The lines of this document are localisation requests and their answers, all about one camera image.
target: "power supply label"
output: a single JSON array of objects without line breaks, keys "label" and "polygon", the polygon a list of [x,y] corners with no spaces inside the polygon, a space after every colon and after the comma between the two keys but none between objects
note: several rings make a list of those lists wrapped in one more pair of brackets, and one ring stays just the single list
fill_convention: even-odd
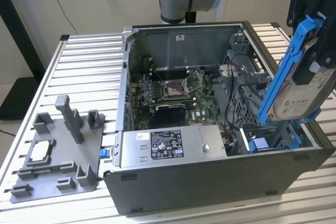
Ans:
[{"label": "power supply label", "polygon": [[183,157],[181,131],[151,132],[152,159]]}]

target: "blue latch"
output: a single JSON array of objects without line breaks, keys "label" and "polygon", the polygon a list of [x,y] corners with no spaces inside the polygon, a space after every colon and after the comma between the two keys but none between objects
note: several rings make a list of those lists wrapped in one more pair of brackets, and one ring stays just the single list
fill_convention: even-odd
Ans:
[{"label": "blue latch", "polygon": [[104,158],[109,158],[110,157],[110,149],[101,149],[99,152],[99,158],[104,159]]}]

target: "gray post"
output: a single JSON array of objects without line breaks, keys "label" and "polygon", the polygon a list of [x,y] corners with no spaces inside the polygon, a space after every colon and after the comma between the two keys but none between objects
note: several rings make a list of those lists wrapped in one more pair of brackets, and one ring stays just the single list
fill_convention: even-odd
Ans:
[{"label": "gray post", "polygon": [[80,132],[80,127],[73,116],[73,112],[69,106],[69,96],[59,95],[56,99],[55,107],[60,111],[64,117],[65,124],[72,134],[73,139],[77,144],[81,144],[84,140],[82,133]]}]

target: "blue drive bracket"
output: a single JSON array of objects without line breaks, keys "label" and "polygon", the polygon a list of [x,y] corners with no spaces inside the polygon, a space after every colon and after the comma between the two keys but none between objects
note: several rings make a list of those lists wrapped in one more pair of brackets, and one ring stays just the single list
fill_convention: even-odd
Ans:
[{"label": "blue drive bracket", "polygon": [[[259,107],[258,118],[261,124],[265,124],[267,122],[268,111],[274,103],[274,100],[278,95],[279,90],[281,89],[281,86],[285,81],[290,69],[295,63],[298,63],[301,59],[303,54],[301,48],[303,43],[305,42],[307,34],[314,29],[320,29],[323,21],[324,20],[322,18],[313,19],[306,15],[306,19],[298,25],[298,28],[290,41],[286,54],[280,64],[280,67],[275,74],[272,83],[269,86],[268,92],[264,100],[262,101],[261,106]],[[302,119],[302,122],[308,122],[310,120],[313,120],[318,114],[319,111],[315,111],[308,117]]]},{"label": "blue drive bracket", "polygon": [[269,147],[265,138],[255,138],[252,139],[248,143],[251,153],[258,153],[258,152],[271,152],[271,151],[282,151],[282,150],[289,150],[289,149],[298,149],[302,147],[302,140],[298,135],[293,136],[293,140],[290,144],[285,144],[282,147]]}]

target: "aluminum extrusion table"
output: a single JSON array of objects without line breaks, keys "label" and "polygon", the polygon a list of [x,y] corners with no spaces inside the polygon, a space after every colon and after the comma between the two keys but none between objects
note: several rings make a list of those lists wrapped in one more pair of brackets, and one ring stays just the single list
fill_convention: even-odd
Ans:
[{"label": "aluminum extrusion table", "polygon": [[[271,24],[253,25],[274,59],[284,56],[289,39]],[[85,114],[104,113],[102,146],[113,146],[118,107],[122,35],[78,35],[61,40],[43,81],[0,169],[0,222],[14,223],[335,223],[336,154],[317,171],[302,174],[281,196],[221,205],[182,209],[142,216],[121,216],[104,184],[90,193],[12,204],[9,190],[16,183],[34,136],[37,112],[59,118],[54,107],[59,94],[69,94],[70,106]],[[322,105],[317,117],[321,128],[336,145],[336,93]],[[100,162],[100,174],[108,163]]]}]

